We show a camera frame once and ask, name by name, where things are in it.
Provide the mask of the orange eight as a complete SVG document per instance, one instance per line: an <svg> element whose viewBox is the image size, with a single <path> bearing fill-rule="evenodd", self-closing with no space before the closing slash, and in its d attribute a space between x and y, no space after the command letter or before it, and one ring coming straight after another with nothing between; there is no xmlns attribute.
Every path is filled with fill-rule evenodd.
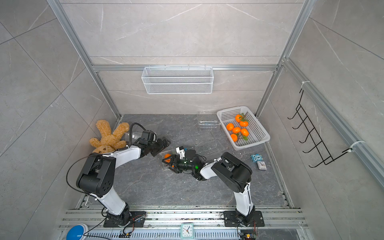
<svg viewBox="0 0 384 240"><path fill-rule="evenodd" d="M249 135L249 132L247 129L243 128L241 129L241 134L244 136L244 137L247 137Z"/></svg>

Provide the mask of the orange one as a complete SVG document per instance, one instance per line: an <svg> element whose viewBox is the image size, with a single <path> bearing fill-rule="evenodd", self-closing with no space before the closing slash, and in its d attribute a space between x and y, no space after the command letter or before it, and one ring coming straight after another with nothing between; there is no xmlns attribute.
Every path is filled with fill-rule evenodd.
<svg viewBox="0 0 384 240"><path fill-rule="evenodd" d="M229 123L229 124L227 124L227 126L226 126L226 129L227 129L228 131L232 131L234 128L235 128L235 126L234 126L234 124L232 124L232 123Z"/></svg>

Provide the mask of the orange six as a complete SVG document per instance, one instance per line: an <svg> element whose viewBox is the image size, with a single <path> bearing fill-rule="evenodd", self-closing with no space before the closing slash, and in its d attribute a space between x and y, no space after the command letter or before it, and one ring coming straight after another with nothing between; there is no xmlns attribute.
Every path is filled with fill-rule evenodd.
<svg viewBox="0 0 384 240"><path fill-rule="evenodd" d="M239 125L241 126L241 127L247 127L248 125L249 125L249 123L248 123L248 121L240 121L239 122Z"/></svg>

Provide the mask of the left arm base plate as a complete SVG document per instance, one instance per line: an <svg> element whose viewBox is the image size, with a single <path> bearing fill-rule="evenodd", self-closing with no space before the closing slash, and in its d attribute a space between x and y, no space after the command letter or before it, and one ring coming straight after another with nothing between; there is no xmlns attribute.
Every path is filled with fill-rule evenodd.
<svg viewBox="0 0 384 240"><path fill-rule="evenodd" d="M142 228L146 219L147 212L123 212L121 215L116 216L107 213L106 220L103 224L104 228L117 228L117 227L131 227Z"/></svg>

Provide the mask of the orange seven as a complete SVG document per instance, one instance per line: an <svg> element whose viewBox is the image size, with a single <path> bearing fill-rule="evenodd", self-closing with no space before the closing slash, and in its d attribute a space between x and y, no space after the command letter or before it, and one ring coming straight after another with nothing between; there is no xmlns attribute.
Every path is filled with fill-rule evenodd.
<svg viewBox="0 0 384 240"><path fill-rule="evenodd" d="M232 132L233 132L233 134L238 134L241 132L241 130L242 129L240 127L236 127L236 128L233 128Z"/></svg>

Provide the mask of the clear plastic container back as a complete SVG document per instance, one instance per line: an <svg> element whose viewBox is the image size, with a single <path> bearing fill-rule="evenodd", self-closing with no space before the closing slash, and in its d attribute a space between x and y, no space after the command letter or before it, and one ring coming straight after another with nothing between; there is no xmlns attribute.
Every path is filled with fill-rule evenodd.
<svg viewBox="0 0 384 240"><path fill-rule="evenodd" d="M180 174L183 170L180 168L182 159L185 156L185 149L183 147L176 148L176 154L165 154L162 163L164 163L171 171Z"/></svg>

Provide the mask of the orange four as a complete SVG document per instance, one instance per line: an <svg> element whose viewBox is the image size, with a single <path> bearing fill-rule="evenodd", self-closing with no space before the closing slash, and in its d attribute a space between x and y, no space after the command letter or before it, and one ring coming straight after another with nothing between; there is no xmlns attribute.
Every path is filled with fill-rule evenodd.
<svg viewBox="0 0 384 240"><path fill-rule="evenodd" d="M164 158L164 161L166 162L166 163L170 163L171 162L171 154L166 154L165 155L165 158Z"/></svg>

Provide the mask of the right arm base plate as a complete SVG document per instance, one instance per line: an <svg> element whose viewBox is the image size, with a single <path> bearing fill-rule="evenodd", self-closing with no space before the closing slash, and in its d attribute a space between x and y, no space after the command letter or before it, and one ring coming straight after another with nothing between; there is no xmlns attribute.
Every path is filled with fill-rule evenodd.
<svg viewBox="0 0 384 240"><path fill-rule="evenodd" d="M251 211L248 216L243 216L236 211L224 211L223 220L226 227L264 227L264 217L260 211Z"/></svg>

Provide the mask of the orange five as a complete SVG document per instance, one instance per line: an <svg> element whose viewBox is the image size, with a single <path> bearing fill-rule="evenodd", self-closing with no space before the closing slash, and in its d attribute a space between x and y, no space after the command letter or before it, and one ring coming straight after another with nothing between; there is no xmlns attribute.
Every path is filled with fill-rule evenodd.
<svg viewBox="0 0 384 240"><path fill-rule="evenodd" d="M235 120L239 123L239 122L242 122L244 120L244 116L243 115L236 115L235 117Z"/></svg>

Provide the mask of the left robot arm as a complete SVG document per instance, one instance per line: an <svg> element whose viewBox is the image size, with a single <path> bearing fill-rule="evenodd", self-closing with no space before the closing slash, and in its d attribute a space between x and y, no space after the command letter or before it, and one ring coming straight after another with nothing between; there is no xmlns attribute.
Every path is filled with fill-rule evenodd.
<svg viewBox="0 0 384 240"><path fill-rule="evenodd" d="M115 169L148 154L155 157L170 144L165 137L157 139L154 132L143 131L130 146L107 154L91 154L80 171L76 186L96 198L111 216L128 215L128 204L114 189Z"/></svg>

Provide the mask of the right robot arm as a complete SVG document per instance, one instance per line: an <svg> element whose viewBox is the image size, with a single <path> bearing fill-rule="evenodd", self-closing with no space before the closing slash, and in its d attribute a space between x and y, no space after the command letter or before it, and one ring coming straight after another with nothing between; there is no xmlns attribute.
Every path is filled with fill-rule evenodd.
<svg viewBox="0 0 384 240"><path fill-rule="evenodd" d="M218 177L234 192L236 210L233 221L248 227L254 223L256 214L250 193L251 168L232 154L225 152L220 158L207 163L206 157L195 150L178 150L176 154L166 154L162 162L176 174L189 172L197 181Z"/></svg>

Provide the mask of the orange two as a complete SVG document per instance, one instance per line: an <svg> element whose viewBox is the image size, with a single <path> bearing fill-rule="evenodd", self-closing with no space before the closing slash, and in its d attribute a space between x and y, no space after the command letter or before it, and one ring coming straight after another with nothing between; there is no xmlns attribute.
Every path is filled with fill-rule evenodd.
<svg viewBox="0 0 384 240"><path fill-rule="evenodd" d="M233 142L238 141L238 135L237 134L231 134L231 138L232 138Z"/></svg>

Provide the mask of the clear plastic container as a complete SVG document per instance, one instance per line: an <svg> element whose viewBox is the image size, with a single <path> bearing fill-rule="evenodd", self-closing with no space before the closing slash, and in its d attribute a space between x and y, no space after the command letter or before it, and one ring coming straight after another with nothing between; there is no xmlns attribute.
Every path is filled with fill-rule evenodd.
<svg viewBox="0 0 384 240"><path fill-rule="evenodd" d="M220 126L218 117L213 112L200 112L197 116L198 127L201 129L216 129Z"/></svg>
<svg viewBox="0 0 384 240"><path fill-rule="evenodd" d="M134 143L137 139L141 138L142 132L126 132L124 135L124 140L128 143Z"/></svg>
<svg viewBox="0 0 384 240"><path fill-rule="evenodd" d="M171 171L180 174L183 170L180 168L182 159L185 156L185 149L183 147L176 148L176 154L165 154L162 163L164 163Z"/></svg>

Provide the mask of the clear plastic container front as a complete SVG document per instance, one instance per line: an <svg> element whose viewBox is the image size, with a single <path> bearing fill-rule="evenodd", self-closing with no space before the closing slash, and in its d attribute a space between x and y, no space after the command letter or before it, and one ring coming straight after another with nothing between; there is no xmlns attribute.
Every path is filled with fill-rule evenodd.
<svg viewBox="0 0 384 240"><path fill-rule="evenodd" d="M200 112L197 116L198 127L201 129L216 129L220 126L218 117L213 112Z"/></svg>

